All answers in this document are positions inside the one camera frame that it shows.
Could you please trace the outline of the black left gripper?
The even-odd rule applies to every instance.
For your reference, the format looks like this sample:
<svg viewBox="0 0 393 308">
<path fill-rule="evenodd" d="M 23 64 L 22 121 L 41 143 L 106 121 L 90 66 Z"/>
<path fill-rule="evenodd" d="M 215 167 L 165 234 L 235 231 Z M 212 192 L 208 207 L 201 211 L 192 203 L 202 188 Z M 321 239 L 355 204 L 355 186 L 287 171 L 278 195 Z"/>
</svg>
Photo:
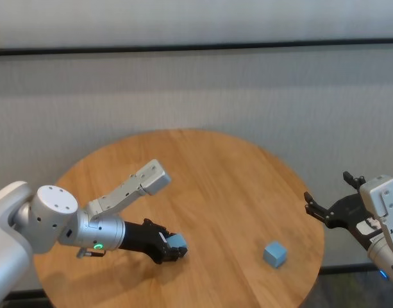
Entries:
<svg viewBox="0 0 393 308">
<path fill-rule="evenodd" d="M 142 224 L 124 222 L 124 235 L 118 249 L 146 254 L 156 264 L 176 262 L 188 252 L 187 247 L 168 247 L 171 233 L 163 226 L 144 219 Z"/>
</svg>

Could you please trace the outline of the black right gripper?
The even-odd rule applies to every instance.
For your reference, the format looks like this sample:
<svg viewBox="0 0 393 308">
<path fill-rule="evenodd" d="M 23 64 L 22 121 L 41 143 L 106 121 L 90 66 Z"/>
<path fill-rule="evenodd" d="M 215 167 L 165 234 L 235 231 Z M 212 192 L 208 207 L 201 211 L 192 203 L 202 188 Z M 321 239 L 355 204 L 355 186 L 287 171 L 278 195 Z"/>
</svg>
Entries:
<svg viewBox="0 0 393 308">
<path fill-rule="evenodd" d="M 343 172 L 343 180 L 356 190 L 366 183 L 365 177 L 354 177 Z M 381 227 L 372 227 L 373 215 L 365 208 L 361 196 L 356 193 L 336 201 L 329 209 L 320 206 L 306 191 L 304 192 L 306 213 L 330 228 L 346 229 L 365 249 L 372 244 L 372 238 L 382 233 Z"/>
</svg>

